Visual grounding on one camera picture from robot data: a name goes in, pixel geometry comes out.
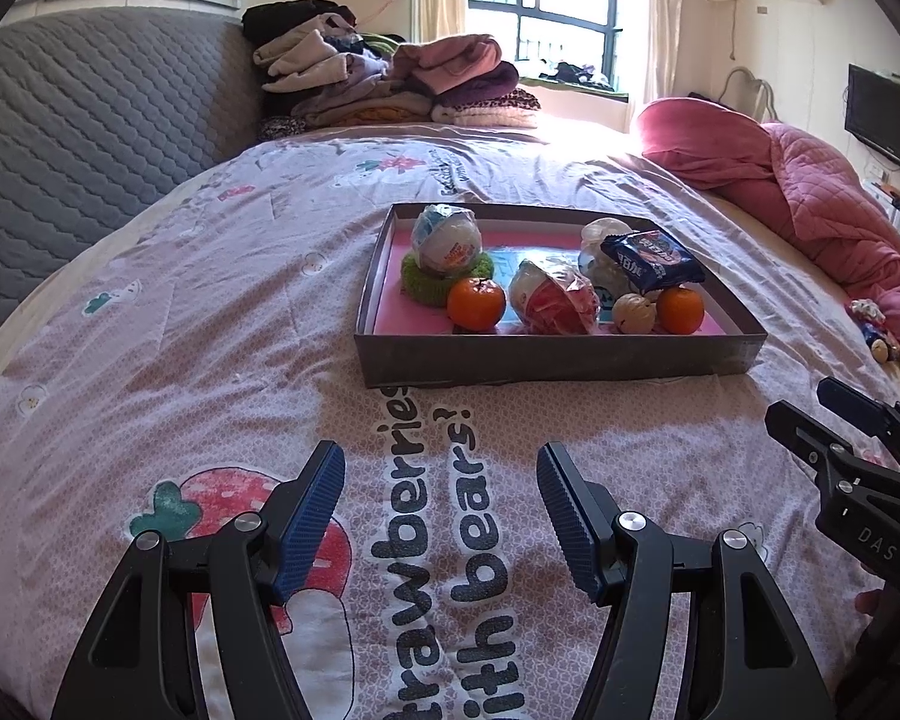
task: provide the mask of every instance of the quilted mattress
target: quilted mattress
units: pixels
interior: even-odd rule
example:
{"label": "quilted mattress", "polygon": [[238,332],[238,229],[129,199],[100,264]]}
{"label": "quilted mattress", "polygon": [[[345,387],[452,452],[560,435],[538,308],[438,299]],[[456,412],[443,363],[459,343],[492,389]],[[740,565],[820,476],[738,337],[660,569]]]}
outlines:
{"label": "quilted mattress", "polygon": [[254,141],[235,20],[94,8],[0,28],[0,324],[40,282]]}

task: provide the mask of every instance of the bed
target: bed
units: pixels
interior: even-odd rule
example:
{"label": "bed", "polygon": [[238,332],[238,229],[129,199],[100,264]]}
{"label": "bed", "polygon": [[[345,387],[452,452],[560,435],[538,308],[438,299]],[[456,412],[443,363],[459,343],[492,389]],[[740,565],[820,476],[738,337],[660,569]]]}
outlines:
{"label": "bed", "polygon": [[[764,413],[786,398],[847,435],[816,404],[817,381],[890,402],[900,381],[799,252],[627,149],[607,129],[557,121],[266,143],[44,282],[0,329],[0,689],[49,718],[131,534],[212,533],[295,477],[320,439],[346,452],[346,487],[319,571],[278,620],[320,720],[570,714],[605,610],[574,589],[536,489],[548,440],[671,533],[742,528],[835,683],[866,624],[853,597],[876,581],[816,531],[816,488]],[[706,261],[768,341],[743,376],[369,391],[352,333],[377,231],[400,201],[645,215]],[[481,466],[466,478],[452,463],[459,436]],[[415,519],[400,514],[401,464],[418,480],[410,496],[426,491]],[[466,502],[498,527],[487,551],[461,539]],[[226,718],[212,615],[197,606],[208,707]],[[685,615],[674,604],[656,717],[679,692]],[[506,671],[499,689],[473,679],[481,664]]]}

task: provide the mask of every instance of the green scrunchie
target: green scrunchie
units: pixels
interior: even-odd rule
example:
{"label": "green scrunchie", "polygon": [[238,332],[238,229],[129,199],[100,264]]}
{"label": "green scrunchie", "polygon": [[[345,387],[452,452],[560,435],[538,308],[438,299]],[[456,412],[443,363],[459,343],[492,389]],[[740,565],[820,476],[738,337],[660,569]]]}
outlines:
{"label": "green scrunchie", "polygon": [[411,300],[424,306],[445,308],[450,288],[462,278],[493,278],[493,260],[487,252],[482,252],[468,274],[437,278],[425,274],[413,259],[413,252],[408,252],[400,265],[400,277],[403,290]]}

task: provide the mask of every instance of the pink bedsheet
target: pink bedsheet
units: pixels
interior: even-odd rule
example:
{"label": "pink bedsheet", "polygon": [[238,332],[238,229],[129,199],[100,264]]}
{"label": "pink bedsheet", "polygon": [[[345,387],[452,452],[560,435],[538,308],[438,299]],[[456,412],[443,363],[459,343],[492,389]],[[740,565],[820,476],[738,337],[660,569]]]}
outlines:
{"label": "pink bedsheet", "polygon": [[851,298],[875,300],[900,341],[900,234],[836,148],[690,98],[651,103],[634,131],[645,157],[762,221]]}

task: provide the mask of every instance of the tangerine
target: tangerine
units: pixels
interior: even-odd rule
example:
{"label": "tangerine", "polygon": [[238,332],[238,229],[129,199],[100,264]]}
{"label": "tangerine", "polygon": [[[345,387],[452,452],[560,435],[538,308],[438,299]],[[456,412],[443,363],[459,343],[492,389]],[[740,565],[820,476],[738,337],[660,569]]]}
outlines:
{"label": "tangerine", "polygon": [[506,311],[503,287],[488,278],[462,278],[447,295],[447,316],[474,333],[492,330]]}
{"label": "tangerine", "polygon": [[703,298],[686,287],[670,287],[656,299],[656,320],[668,333],[692,336],[703,325]]}

